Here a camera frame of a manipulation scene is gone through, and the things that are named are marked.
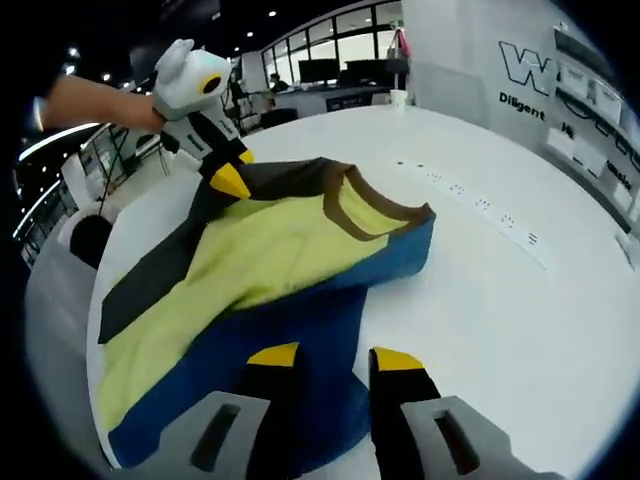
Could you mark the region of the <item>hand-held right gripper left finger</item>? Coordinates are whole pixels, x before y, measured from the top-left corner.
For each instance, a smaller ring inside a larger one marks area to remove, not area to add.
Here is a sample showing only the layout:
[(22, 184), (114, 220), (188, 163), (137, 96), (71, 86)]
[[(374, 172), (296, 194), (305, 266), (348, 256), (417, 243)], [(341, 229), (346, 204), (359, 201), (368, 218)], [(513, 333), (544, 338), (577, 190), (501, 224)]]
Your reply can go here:
[(229, 392), (215, 391), (174, 420), (149, 458), (151, 479), (288, 479), (297, 342), (246, 362)]

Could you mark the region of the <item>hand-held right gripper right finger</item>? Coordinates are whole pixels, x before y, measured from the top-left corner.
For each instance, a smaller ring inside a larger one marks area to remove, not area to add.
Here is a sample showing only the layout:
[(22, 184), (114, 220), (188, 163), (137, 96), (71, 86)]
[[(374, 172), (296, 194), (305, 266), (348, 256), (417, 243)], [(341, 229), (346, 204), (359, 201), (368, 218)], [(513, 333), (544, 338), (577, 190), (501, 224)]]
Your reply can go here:
[(408, 353), (369, 350), (371, 439), (383, 479), (523, 479), (509, 436), (443, 397)]

